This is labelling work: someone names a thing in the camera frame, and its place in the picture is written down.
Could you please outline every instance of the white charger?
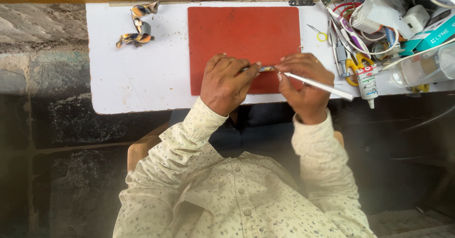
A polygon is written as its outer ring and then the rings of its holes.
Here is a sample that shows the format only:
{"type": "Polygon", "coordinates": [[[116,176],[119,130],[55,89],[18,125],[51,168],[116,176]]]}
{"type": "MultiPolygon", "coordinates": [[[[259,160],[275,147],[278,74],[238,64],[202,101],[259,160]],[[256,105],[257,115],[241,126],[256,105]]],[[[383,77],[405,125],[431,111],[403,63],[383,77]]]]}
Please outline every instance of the white charger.
{"type": "Polygon", "coordinates": [[[351,17],[353,20],[352,27],[367,34],[378,32],[381,29],[381,24],[367,18],[370,12],[371,8],[369,6],[362,6],[361,9],[353,13],[351,17]]]}
{"type": "Polygon", "coordinates": [[[409,26],[413,33],[422,32],[429,21],[429,14],[422,5],[416,5],[409,9],[403,16],[403,21],[409,26]]]}

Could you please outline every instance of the hand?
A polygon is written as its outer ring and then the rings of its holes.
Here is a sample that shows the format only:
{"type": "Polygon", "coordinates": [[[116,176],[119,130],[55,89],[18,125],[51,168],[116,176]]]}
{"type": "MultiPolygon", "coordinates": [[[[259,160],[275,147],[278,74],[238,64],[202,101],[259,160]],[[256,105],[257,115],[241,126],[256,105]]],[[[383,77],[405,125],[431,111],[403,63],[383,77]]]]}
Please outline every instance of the hand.
{"type": "MultiPolygon", "coordinates": [[[[281,58],[281,63],[275,67],[280,72],[307,77],[321,83],[333,86],[335,76],[311,53],[293,53],[281,58]]],[[[279,92],[287,99],[288,104],[299,114],[305,124],[318,124],[327,118],[326,108],[330,93],[319,88],[304,84],[302,89],[296,90],[289,77],[278,73],[280,84],[279,92]]]]}
{"type": "Polygon", "coordinates": [[[202,78],[201,99],[213,112],[228,116],[247,96],[253,79],[259,75],[261,62],[250,65],[245,59],[217,54],[207,62],[202,78]],[[246,71],[235,76],[242,68],[246,71]]]}

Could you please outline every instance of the white stylus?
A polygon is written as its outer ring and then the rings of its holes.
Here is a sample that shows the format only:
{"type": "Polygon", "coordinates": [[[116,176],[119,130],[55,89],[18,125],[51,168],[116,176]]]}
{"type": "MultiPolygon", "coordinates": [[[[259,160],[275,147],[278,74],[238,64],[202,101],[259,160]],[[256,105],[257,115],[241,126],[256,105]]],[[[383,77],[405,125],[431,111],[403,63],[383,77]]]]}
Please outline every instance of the white stylus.
{"type": "Polygon", "coordinates": [[[294,79],[297,79],[299,81],[302,81],[304,83],[307,83],[311,86],[314,86],[314,87],[317,87],[319,89],[322,89],[322,90],[325,90],[325,91],[328,91],[330,93],[333,93],[333,94],[336,94],[338,96],[342,96],[343,98],[349,100],[349,101],[352,101],[352,99],[354,99],[354,95],[352,94],[349,94],[347,92],[344,92],[342,90],[338,90],[338,89],[335,89],[333,88],[332,86],[329,86],[327,84],[323,84],[321,82],[318,82],[318,81],[315,81],[313,79],[310,79],[310,78],[304,78],[304,77],[301,77],[301,76],[298,76],[298,75],[294,75],[292,73],[289,73],[289,72],[285,72],[283,73],[285,75],[287,75],[288,77],[292,77],[294,79]]]}

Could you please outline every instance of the white desk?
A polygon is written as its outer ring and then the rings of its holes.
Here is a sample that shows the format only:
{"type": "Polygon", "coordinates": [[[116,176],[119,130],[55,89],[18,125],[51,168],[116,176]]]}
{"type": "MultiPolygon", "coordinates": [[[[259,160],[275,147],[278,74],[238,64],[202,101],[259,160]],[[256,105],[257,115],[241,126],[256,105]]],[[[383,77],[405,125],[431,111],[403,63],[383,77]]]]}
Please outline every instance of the white desk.
{"type": "MultiPolygon", "coordinates": [[[[162,4],[158,14],[143,19],[152,26],[152,35],[156,40],[140,48],[126,45],[117,49],[115,43],[121,34],[136,31],[129,11],[133,5],[110,7],[107,3],[86,4],[92,103],[99,114],[190,108],[193,105],[197,96],[190,94],[188,7],[289,6],[287,2],[265,1],[162,4]]],[[[315,6],[298,8],[304,52],[313,53],[336,74],[336,88],[360,96],[358,88],[338,77],[333,51],[328,43],[317,41],[315,31],[306,25],[308,23],[320,31],[327,31],[328,18],[322,5],[316,3],[315,6]]],[[[389,72],[376,76],[380,95],[409,93],[405,88],[395,87],[389,76],[389,72]]],[[[453,81],[442,82],[430,88],[431,91],[454,90],[455,85],[453,81]]],[[[256,94],[247,95],[244,104],[281,101],[286,101],[281,94],[256,94]]]]}

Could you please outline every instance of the red cutting mat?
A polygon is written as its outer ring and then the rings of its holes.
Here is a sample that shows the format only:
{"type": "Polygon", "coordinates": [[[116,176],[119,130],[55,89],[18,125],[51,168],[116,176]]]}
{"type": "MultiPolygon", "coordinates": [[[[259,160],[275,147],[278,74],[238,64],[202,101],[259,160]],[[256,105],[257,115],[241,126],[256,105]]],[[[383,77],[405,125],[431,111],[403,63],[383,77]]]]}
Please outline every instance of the red cutting mat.
{"type": "MultiPolygon", "coordinates": [[[[297,7],[189,7],[191,95],[201,94],[207,61],[226,52],[251,63],[274,66],[300,46],[297,7]]],[[[277,72],[262,72],[248,93],[278,93],[277,72]]],[[[291,79],[294,87],[302,82],[291,79]]]]}

